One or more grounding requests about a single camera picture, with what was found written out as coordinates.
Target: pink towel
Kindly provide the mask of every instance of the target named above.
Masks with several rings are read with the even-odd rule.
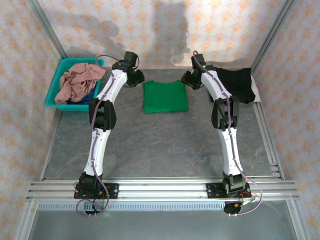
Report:
[[[56,104],[67,104],[68,100],[79,102],[90,94],[90,90],[96,86],[106,70],[101,67],[85,63],[73,65],[69,72],[65,72],[60,78],[60,92],[55,96]]]

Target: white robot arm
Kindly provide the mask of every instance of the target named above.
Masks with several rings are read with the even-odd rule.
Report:
[[[246,186],[246,181],[241,172],[243,169],[239,160],[237,146],[237,120],[239,115],[239,99],[232,96],[220,81],[215,68],[206,65],[202,54],[191,57],[193,72],[187,71],[181,78],[181,82],[197,90],[203,84],[209,91],[214,106],[211,115],[212,125],[217,129],[223,152],[223,188],[226,194],[238,193]],[[230,129],[227,109],[227,100],[230,103]]]
[[[120,92],[120,89],[127,82],[127,80],[128,78],[126,72],[118,69],[112,70],[112,74],[108,82],[96,99],[104,102],[110,101],[111,103],[114,103],[118,93]],[[96,131],[92,131],[90,152],[84,169],[87,175],[95,175],[91,164],[92,159],[94,159],[94,166],[97,175],[102,175],[105,149],[110,132],[111,129],[104,131],[103,128],[96,128]]]
[[[103,188],[103,159],[111,130],[115,127],[117,116],[114,108],[116,97],[127,83],[135,87],[145,80],[143,73],[136,70],[138,55],[127,51],[124,59],[112,65],[111,76],[101,93],[89,101],[89,121],[92,126],[92,138],[88,160],[84,172],[75,185],[74,198],[95,199]]]
[[[220,83],[220,86],[222,87],[223,91],[227,94],[229,98],[232,97],[232,95],[226,90],[224,85],[221,83],[217,72],[210,70],[209,71]],[[208,75],[208,73],[203,73],[201,75],[201,82],[203,85],[208,89],[210,95],[212,96],[213,100],[216,101],[218,99],[225,100],[226,96],[222,94],[222,91],[220,90],[220,87],[218,84],[213,81],[212,77]],[[223,165],[223,172],[230,176],[230,175],[239,175],[240,171],[237,168],[235,161],[233,159],[233,153],[232,153],[232,146],[231,146],[231,141],[230,141],[230,135],[229,132],[226,130],[222,129],[217,129],[218,134],[220,136],[220,140],[222,143],[222,151],[223,151],[223,159],[224,159],[224,165]],[[238,146],[237,146],[237,129],[234,127],[231,127],[231,133],[233,137],[233,147],[234,147],[234,153],[235,153],[235,160],[240,167],[241,171],[243,170],[240,164],[239,160],[239,154],[238,154]]]

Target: teal laundry basket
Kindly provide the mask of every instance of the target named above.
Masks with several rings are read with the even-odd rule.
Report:
[[[69,69],[79,63],[89,63],[96,64],[96,59],[94,57],[70,57],[64,58],[61,60],[58,69],[54,75],[52,84],[50,86],[48,95],[45,99],[45,104],[49,107],[55,107],[61,111],[69,111],[69,112],[88,112],[89,105],[88,104],[56,104],[55,97],[60,92],[60,78],[65,72],[68,72]],[[105,61],[103,59],[98,59],[98,63],[100,66],[103,66]],[[97,81],[95,84],[94,98],[98,95],[99,89],[101,85],[101,80]]]

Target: wall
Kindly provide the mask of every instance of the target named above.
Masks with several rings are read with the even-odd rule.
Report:
[[[55,111],[44,100],[60,57],[27,1],[0,9],[0,239],[10,240],[53,135]]]
[[[299,0],[256,74],[271,135],[320,239],[320,1]]]
[[[171,69],[189,67],[193,50],[226,68],[250,67],[285,0],[39,2],[69,57],[133,51],[142,68]]]

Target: aluminum frame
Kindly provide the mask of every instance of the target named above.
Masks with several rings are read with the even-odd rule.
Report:
[[[264,143],[265,151],[266,151],[271,169],[275,170],[276,168],[278,168],[278,173],[281,179],[284,180],[285,175],[279,161],[279,157],[275,148],[274,141],[272,140],[272,137],[268,128],[268,123],[263,111],[263,107],[260,102],[255,102],[253,104],[253,108],[255,111],[256,119],[258,121],[258,125],[262,135],[262,140]]]
[[[38,0],[27,0],[27,2],[29,3],[30,8],[32,9],[35,16],[37,17],[37,19],[41,23],[43,30],[45,31],[48,38],[52,42],[56,51],[59,53],[60,57],[63,59],[67,58],[68,56],[67,56],[65,50],[62,47],[62,44],[60,43],[59,38],[57,37],[54,29],[52,28],[46,14],[45,14],[44,10],[41,8],[41,5],[38,2]]]
[[[268,50],[270,49],[273,41],[276,39],[278,32],[280,31],[281,27],[284,25],[289,13],[291,12],[292,8],[294,7],[297,0],[287,0],[283,5],[282,10],[280,11],[279,16],[277,17],[276,21],[274,22],[268,36],[264,40],[259,53],[257,54],[253,64],[252,64],[252,73],[254,73],[265,55],[267,54]]]
[[[45,175],[46,175],[46,171],[47,171],[48,164],[49,164],[49,161],[50,161],[50,157],[51,157],[51,154],[52,154],[52,150],[54,148],[54,143],[55,143],[55,139],[56,139],[56,133],[57,133],[57,129],[58,129],[58,125],[59,125],[60,119],[61,119],[61,115],[62,115],[62,111],[60,111],[59,109],[56,109],[55,112],[54,112],[53,120],[52,120],[52,126],[53,126],[53,129],[54,129],[54,132],[53,132],[50,144],[49,144],[48,153],[46,155],[46,158],[45,158],[42,170],[41,170],[41,175],[40,175],[39,181],[43,181],[45,179]]]
[[[289,214],[291,217],[292,225],[298,240],[311,240],[313,239],[307,218],[303,211],[302,204],[299,201],[287,200],[286,201]]]
[[[29,239],[36,213],[38,210],[39,202],[30,201],[25,202],[22,214],[14,234],[14,240],[27,240]]]
[[[299,194],[294,181],[279,177],[252,177],[263,190],[265,201],[298,200]],[[156,202],[156,201],[237,201],[239,198],[208,198],[206,183],[220,183],[222,178],[113,178],[104,183],[118,183],[118,199],[113,202]],[[45,180],[32,182],[27,201],[78,201],[74,199],[74,183],[77,180]],[[260,196],[259,189],[250,185],[251,192]]]

